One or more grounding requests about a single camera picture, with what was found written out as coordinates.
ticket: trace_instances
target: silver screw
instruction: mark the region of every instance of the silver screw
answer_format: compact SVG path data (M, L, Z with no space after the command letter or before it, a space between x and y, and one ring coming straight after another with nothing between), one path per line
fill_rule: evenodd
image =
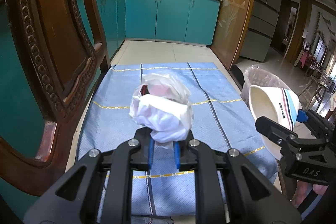
M139 144L139 141L137 139L131 139L128 141L129 146L137 146Z
M196 147L196 146L200 145L200 142L199 142L199 140L192 139L192 140L189 141L189 144L193 147Z
M98 149L91 149L89 151L89 156L90 157L97 157L99 155L99 150Z
M302 160L302 155L300 153L297 153L295 156L297 160Z
M238 155L239 155L239 150L237 150L237 149L230 149L229 150L229 155L231 156L231 157L237 157Z

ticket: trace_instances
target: refrigerator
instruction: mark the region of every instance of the refrigerator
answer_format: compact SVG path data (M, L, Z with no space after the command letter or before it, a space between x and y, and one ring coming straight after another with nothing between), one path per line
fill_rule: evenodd
M240 56L264 62L278 22L281 0L254 0Z

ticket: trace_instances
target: blue stripe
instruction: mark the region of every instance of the blue stripe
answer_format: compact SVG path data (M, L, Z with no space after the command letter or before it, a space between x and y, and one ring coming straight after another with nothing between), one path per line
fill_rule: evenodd
M292 120L293 127L294 127L294 124L296 122L297 112L296 112L296 109L294 107L294 103L293 103L293 100L292 100L292 97L291 97L289 91L285 90L285 89L283 89L283 90L285 91L285 94L286 94L286 97L287 97L287 102L289 104L289 108L288 108L289 116Z

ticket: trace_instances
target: wooden chair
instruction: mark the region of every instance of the wooden chair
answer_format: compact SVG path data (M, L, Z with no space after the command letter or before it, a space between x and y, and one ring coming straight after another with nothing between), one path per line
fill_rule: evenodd
M110 62L96 0L84 0L93 45L76 0L5 1L17 55L43 115L44 130L34 158L0 137L0 177L39 196L64 173L89 85L96 70L106 73Z

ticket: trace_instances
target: window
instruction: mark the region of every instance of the window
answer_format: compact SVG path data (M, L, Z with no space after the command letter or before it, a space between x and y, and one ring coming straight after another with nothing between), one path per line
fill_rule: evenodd
M314 57L316 58L317 62L322 64L325 52L327 50L327 45L323 41L322 37L319 39L319 43L317 44Z

